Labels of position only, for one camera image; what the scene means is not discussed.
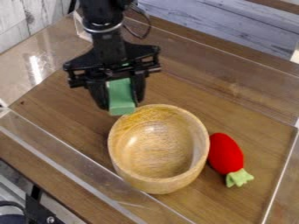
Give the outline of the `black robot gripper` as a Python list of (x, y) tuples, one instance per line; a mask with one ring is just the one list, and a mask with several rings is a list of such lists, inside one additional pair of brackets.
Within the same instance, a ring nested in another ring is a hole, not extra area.
[(160, 70), (157, 45), (133, 44), (119, 29), (109, 32), (85, 31), (92, 37), (92, 48), (67, 61), (71, 88), (88, 89), (97, 106), (108, 110), (108, 88), (104, 82), (128, 78), (132, 81), (135, 102), (145, 98), (145, 78)]

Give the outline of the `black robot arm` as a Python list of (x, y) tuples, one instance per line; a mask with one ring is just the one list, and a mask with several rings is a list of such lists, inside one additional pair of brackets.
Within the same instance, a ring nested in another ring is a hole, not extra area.
[(145, 97), (145, 78), (160, 71), (160, 47), (132, 44), (123, 37), (124, 11), (136, 8), (136, 0), (79, 3), (92, 48), (63, 65), (69, 87), (85, 88), (97, 106), (112, 116), (131, 114)]

